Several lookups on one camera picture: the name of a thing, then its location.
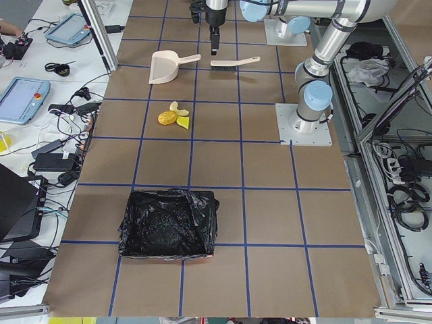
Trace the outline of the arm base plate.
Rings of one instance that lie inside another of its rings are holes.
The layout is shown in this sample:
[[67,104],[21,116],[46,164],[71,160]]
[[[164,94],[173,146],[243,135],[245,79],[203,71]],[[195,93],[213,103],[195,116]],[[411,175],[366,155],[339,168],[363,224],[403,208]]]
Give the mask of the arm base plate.
[[266,19],[265,34],[267,45],[305,47],[307,40],[305,32],[308,30],[309,20],[303,22],[300,17],[291,19],[289,22],[282,22],[276,19]]
[[279,142],[294,146],[331,146],[333,144],[327,116],[321,112],[317,121],[304,121],[297,114],[297,104],[276,103],[275,113]]

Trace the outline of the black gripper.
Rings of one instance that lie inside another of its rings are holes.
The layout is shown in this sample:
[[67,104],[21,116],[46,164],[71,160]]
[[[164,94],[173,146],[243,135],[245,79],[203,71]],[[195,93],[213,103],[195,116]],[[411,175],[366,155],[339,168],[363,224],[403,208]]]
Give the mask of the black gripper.
[[216,55],[219,50],[220,31],[219,27],[224,24],[227,12],[227,0],[206,0],[206,22],[211,26],[210,42],[211,55]]
[[189,10],[190,10],[192,21],[194,23],[199,23],[201,13],[206,11],[205,0],[191,0]]

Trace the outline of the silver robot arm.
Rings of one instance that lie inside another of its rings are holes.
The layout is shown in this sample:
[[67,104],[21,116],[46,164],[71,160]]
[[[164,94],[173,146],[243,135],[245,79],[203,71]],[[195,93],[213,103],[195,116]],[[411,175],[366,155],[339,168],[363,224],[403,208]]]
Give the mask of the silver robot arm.
[[296,68],[299,104],[289,117],[293,129],[301,134],[315,132],[333,96],[331,87],[323,79],[335,56],[359,23],[381,19],[396,3],[387,0],[240,2],[242,15],[249,22],[258,22],[267,15],[331,19],[313,56]]

